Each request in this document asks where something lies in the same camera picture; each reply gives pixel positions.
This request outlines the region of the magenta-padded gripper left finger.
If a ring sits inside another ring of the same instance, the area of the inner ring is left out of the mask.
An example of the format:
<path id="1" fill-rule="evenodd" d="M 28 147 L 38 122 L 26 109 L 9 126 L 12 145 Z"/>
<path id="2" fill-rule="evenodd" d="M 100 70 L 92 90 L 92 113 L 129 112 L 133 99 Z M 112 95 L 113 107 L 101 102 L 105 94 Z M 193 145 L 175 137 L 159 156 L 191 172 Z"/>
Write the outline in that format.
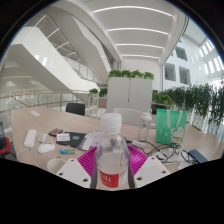
<path id="1" fill-rule="evenodd" d="M 84 188 L 97 186 L 96 147 L 82 154 L 78 159 L 70 158 L 56 173 L 57 176 Z"/>

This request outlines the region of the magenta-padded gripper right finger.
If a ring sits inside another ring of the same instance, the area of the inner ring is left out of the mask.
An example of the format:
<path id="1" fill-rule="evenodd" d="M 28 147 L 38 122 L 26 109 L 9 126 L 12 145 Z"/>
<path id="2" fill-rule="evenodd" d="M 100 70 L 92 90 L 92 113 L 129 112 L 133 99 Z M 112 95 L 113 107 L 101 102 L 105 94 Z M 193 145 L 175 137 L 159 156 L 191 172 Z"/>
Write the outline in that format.
<path id="1" fill-rule="evenodd" d="M 128 184 L 131 189 L 143 187 L 170 174 L 155 156 L 147 157 L 133 146 L 128 146 L 128 150 Z"/>

